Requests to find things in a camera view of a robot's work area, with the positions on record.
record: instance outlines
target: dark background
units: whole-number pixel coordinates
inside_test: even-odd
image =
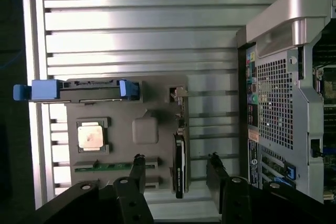
[[[0,178],[10,179],[12,188],[0,188],[0,196],[9,193],[0,202],[5,224],[35,208],[28,104],[13,100],[13,85],[27,82],[22,0],[0,0],[0,80]]]

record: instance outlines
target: computer panel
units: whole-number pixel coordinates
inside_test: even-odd
[[[336,156],[325,146],[336,145],[333,106],[326,104],[336,98],[334,77],[325,68],[336,62],[333,3],[278,0],[237,33],[239,99],[246,104],[240,150],[248,156],[241,170],[254,186],[275,180],[333,200]]]

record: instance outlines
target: cable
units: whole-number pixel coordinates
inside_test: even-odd
[[[6,17],[4,20],[0,20],[0,23],[4,23],[6,21],[8,21],[9,19],[13,20],[15,19],[14,17],[14,7],[16,7],[16,11],[18,13],[20,13],[20,3],[18,0],[9,0],[9,4],[10,4],[10,12],[9,12],[9,15],[8,17]],[[3,64],[2,66],[0,66],[0,70],[3,70],[5,68],[7,68],[8,66],[10,66],[11,64],[13,64],[17,59],[20,58],[20,56],[23,54],[23,49],[21,49],[21,51],[16,55],[14,56],[11,60],[9,60],[7,63]]]

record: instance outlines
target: bolt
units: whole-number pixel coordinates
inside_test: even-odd
[[[84,186],[82,186],[82,189],[83,189],[83,190],[88,190],[88,189],[90,189],[90,188],[91,188],[90,185],[84,185]]]
[[[234,183],[240,183],[240,182],[242,182],[240,178],[233,178],[232,181]]]
[[[277,183],[271,183],[269,186],[272,187],[272,188],[275,188],[275,189],[279,189],[280,188],[280,185],[277,184]]]

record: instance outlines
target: blue cable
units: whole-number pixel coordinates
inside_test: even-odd
[[[20,4],[18,2],[18,0],[10,0],[10,2],[12,3],[12,14],[10,19],[13,19],[13,14],[14,14],[14,8],[16,8],[16,11],[20,12]],[[15,56],[13,57],[10,61],[8,61],[7,63],[3,64],[2,66],[0,66],[0,70],[3,70],[5,68],[7,68],[8,66],[10,66],[12,63],[14,63],[17,59],[20,58],[20,56],[23,53],[23,49],[21,49],[21,51]]]

